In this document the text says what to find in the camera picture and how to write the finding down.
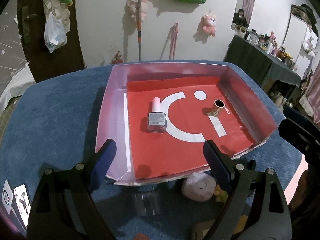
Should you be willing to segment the pink curtain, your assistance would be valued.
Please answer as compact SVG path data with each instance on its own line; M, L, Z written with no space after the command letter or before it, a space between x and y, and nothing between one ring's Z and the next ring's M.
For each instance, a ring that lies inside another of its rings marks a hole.
M300 98L300 105L313 122L319 127L320 111L320 72L319 65L313 74L306 93Z

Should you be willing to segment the orange handled mop stick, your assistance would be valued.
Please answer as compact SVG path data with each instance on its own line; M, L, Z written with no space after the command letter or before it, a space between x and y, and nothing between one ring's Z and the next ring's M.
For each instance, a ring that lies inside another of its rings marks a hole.
M138 0L137 30L138 30L138 60L139 60L139 62L142 60L142 50L141 50L141 41L142 41L141 6L142 6L142 0Z

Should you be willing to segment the blue textured table mat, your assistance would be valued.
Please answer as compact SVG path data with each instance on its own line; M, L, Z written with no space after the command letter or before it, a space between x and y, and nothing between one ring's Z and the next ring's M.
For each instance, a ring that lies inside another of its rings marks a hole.
M88 160L95 150L99 112L111 66L80 70L37 83L16 104L1 143L1 182L25 184L33 199L47 168L68 170ZM135 187L105 179L94 202L117 239L143 233L151 239L189 239L192 226L210 220L214 201L197 203L181 193L182 182L156 187L161 214L139 217L132 201Z

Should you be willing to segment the pink cardboard box tray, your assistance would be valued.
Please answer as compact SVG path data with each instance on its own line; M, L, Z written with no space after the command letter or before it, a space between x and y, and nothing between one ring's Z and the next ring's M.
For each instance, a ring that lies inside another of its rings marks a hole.
M107 139L117 152L106 176L117 185L140 186L208 170L207 140L238 158L262 145L277 124L248 84L245 73L226 62L156 61L112 68L101 103L95 148ZM167 116L164 133L147 129L152 100ZM225 108L211 115L220 99Z

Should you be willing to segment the light pink plush behind stick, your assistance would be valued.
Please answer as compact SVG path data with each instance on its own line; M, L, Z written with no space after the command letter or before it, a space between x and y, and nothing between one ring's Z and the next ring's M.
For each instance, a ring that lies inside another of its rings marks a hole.
M141 0L141 5L139 5L138 0L127 0L126 5L129 8L131 17L136 22L138 21L138 16L140 16L141 22L144 22L147 16L148 0Z

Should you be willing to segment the dark wooden door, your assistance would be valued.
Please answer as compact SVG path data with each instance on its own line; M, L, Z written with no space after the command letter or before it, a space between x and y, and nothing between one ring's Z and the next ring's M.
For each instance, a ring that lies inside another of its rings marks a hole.
M17 20L35 82L85 68L75 0L17 0Z

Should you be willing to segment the pink cap nail polish bottle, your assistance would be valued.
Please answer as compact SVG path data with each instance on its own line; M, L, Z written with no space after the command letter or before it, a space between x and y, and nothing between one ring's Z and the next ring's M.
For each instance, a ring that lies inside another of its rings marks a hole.
M164 133L167 129L167 116L161 109L158 97L152 100L152 111L148 114L147 129L151 133Z

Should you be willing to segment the green bear figurine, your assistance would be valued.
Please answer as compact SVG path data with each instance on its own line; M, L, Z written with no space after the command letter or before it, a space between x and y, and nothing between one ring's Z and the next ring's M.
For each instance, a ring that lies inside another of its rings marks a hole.
M223 191L219 184L217 184L215 187L214 196L216 202L218 203L225 203L228 199L228 193L226 191Z

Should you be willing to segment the white plastic bag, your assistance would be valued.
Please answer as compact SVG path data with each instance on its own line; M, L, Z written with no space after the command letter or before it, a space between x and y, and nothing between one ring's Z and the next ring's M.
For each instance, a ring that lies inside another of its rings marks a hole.
M67 43L67 35L63 22L57 19L51 12L44 28L44 43L50 53Z

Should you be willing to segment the pink hanger on wall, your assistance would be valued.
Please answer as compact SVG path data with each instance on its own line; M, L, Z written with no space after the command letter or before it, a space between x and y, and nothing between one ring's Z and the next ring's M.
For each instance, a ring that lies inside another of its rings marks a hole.
M169 60L174 60L175 59L175 53L176 53L176 44L177 44L177 36L178 36L178 27L179 24L175 23L173 27L170 28L162 53L161 53L161 59L164 55L165 49L168 45L168 42L170 42L170 51L169 51Z

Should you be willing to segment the lilac My Melody device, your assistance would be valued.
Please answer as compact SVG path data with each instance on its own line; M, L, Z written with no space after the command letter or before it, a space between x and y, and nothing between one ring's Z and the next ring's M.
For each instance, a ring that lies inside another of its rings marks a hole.
M204 172L197 172L185 178L182 194L196 202L206 202L214 195L215 188L216 181L212 176Z

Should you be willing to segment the clear plastic cup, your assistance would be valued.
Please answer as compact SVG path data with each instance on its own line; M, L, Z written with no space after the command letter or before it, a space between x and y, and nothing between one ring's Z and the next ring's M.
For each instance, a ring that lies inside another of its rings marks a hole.
M132 201L139 217L161 214L161 193L156 187L136 187Z

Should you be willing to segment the dark cloth side table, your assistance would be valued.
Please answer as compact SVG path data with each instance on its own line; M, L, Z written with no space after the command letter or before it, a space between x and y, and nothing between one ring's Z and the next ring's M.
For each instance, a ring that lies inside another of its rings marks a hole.
M236 35L224 61L241 68L267 94L279 91L287 98L301 83L301 77L285 63Z

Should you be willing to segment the smartphone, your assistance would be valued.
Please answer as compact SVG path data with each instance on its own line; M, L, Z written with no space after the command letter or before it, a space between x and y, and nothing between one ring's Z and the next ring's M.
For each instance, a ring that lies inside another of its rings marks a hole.
M27 227L29 215L30 215L30 210L31 210L31 204L29 201L26 185L22 184L18 187L15 187L14 188L14 196L16 199L18 212L20 214L22 222L23 222L24 226Z

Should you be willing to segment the gold studded ring cylinder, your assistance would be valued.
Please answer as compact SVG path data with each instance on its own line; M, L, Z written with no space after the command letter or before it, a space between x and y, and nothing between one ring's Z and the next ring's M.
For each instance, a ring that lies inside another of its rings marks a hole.
M216 99L213 103L213 106L212 106L211 115L214 117L218 117L220 112L224 108L225 108L225 103L220 99Z

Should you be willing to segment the white card beside phone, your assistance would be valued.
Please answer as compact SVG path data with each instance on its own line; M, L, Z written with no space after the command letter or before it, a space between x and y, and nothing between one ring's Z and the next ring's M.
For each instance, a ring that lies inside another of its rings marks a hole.
M13 191L12 191L12 189L9 185L9 182L7 180L4 182L1 198L2 198L2 203L4 205L4 208L7 212L7 214L10 214L14 194L13 194Z

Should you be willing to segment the pink plush toy on wall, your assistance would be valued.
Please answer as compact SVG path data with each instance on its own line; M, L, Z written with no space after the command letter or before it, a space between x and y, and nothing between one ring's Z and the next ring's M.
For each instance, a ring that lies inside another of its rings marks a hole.
M216 34L216 16L215 15L204 15L202 17L203 27L202 30L207 36L214 37Z

